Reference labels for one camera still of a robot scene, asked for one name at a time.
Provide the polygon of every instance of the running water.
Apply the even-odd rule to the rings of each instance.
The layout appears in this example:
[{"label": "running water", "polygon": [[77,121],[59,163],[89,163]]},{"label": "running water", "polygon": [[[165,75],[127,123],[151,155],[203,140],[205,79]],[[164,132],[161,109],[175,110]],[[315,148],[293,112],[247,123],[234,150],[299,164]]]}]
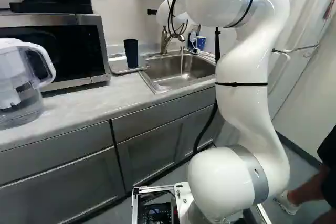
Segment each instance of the running water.
[{"label": "running water", "polygon": [[184,51],[184,46],[181,46],[181,69],[180,69],[181,77],[182,77],[182,70],[183,70],[183,51]]}]

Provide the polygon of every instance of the gray cabinet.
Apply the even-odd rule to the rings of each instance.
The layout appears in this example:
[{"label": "gray cabinet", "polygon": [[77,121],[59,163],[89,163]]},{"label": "gray cabinet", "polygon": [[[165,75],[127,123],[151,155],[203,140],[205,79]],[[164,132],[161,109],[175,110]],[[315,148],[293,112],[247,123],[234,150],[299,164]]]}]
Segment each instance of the gray cabinet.
[{"label": "gray cabinet", "polygon": [[[181,132],[181,139],[179,141],[176,152],[177,162],[187,158],[189,155],[192,154],[195,140],[203,129],[206,122],[208,121],[213,107],[213,105],[208,106],[204,109],[188,115],[185,118],[185,122],[183,123]],[[221,132],[223,124],[224,119],[219,111],[217,111],[214,120],[212,121],[212,124],[203,135],[198,149],[202,148],[203,146],[211,143],[214,139],[216,139]]]},{"label": "gray cabinet", "polygon": [[215,88],[208,88],[113,119],[117,143],[214,104]]},{"label": "gray cabinet", "polygon": [[0,187],[0,223],[64,223],[124,195],[114,147]]},{"label": "gray cabinet", "polygon": [[[146,182],[175,163],[187,158],[194,142],[208,120],[212,106],[184,116],[118,144],[126,191]],[[204,134],[200,147],[219,134],[223,119],[216,114]]]},{"label": "gray cabinet", "polygon": [[0,185],[57,167],[113,146],[103,122],[0,153]]},{"label": "gray cabinet", "polygon": [[118,144],[126,191],[174,164],[183,122],[173,121]]}]

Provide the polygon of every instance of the kitchen sink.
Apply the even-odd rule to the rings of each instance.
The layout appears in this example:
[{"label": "kitchen sink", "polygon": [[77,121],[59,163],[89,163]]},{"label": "kitchen sink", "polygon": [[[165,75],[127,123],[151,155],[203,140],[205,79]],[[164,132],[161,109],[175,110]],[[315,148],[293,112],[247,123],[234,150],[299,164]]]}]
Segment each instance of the kitchen sink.
[{"label": "kitchen sink", "polygon": [[215,64],[201,55],[190,52],[150,56],[149,67],[141,77],[155,93],[164,93],[215,78]]}]

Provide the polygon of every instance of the gray countertop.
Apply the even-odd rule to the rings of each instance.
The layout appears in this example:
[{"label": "gray countertop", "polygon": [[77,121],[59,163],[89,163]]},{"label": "gray countertop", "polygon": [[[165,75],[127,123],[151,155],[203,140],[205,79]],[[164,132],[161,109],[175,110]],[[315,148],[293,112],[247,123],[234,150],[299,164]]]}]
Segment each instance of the gray countertop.
[{"label": "gray countertop", "polygon": [[41,141],[214,86],[208,80],[164,94],[153,94],[138,73],[112,76],[107,86],[44,98],[36,120],[0,131],[0,151]]}]

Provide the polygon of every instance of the shoe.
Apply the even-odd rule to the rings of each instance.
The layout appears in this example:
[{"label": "shoe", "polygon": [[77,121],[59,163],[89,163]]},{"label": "shoe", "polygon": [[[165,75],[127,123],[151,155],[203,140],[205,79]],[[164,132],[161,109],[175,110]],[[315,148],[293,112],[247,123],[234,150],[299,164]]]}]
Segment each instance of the shoe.
[{"label": "shoe", "polygon": [[286,190],[281,195],[274,198],[274,201],[280,205],[283,211],[285,211],[289,215],[295,215],[297,211],[300,209],[300,206],[297,206],[291,203],[288,200],[287,195],[288,195],[288,191]]}]

